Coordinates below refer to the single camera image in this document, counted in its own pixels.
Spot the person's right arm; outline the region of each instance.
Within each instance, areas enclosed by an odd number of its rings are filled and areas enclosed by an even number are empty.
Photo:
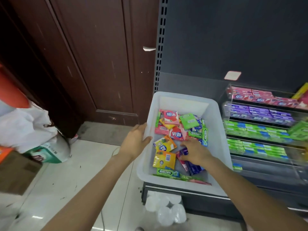
[[[225,166],[197,140],[182,142],[189,154],[181,156],[213,176],[254,231],[308,230],[308,223],[263,190]]]

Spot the perforated metal strip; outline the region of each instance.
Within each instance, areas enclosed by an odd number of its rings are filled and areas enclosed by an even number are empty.
[[[160,0],[158,26],[157,26],[157,42],[156,42],[155,75],[154,75],[153,93],[158,91],[158,85],[159,85],[160,66],[161,66],[161,60],[163,57],[163,49],[164,49],[164,35],[165,35],[165,25],[166,25],[166,17],[167,17],[167,5],[168,5],[168,0]]]

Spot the forearm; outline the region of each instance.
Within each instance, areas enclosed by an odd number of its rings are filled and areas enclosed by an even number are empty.
[[[308,224],[263,190],[210,157],[201,163],[240,211],[246,223],[258,230],[308,230]]]
[[[112,156],[92,178],[42,229],[42,231],[91,230],[110,192],[132,162],[127,156]]]

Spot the hand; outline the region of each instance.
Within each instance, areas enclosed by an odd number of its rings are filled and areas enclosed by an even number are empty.
[[[198,140],[185,140],[181,143],[181,146],[187,147],[188,155],[182,155],[180,160],[188,160],[195,165],[201,165],[203,162],[213,157],[210,151],[206,147],[202,146]]]
[[[147,123],[135,125],[124,139],[118,155],[128,156],[131,158],[131,161],[136,159],[152,139],[151,136],[148,136],[142,141],[146,127]]]

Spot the white plastic bin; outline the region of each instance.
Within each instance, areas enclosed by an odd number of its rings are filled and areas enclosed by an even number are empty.
[[[142,152],[141,160],[137,168],[138,177],[142,181],[157,185],[191,190],[194,192],[203,192],[219,196],[227,196],[219,184],[207,172],[202,172],[197,175],[202,177],[206,182],[211,183],[211,186],[153,175],[156,174],[157,170],[157,168],[153,167],[153,160],[156,152],[155,148],[153,147],[153,142],[163,137],[162,135],[154,134],[155,122],[159,109],[178,111],[179,115],[193,113],[199,117],[202,117],[202,119],[205,120],[206,127],[209,130],[208,149],[212,155],[219,158],[225,165],[232,169],[227,138],[217,102],[212,99],[197,96],[169,92],[156,92],[152,99],[147,120],[148,126],[144,133],[144,136],[152,136],[153,139]],[[178,147],[172,152],[177,152],[182,148],[180,147],[179,142],[176,142],[176,144]],[[175,170],[178,170],[182,173],[182,165],[178,160],[176,162],[177,165],[175,166]]]

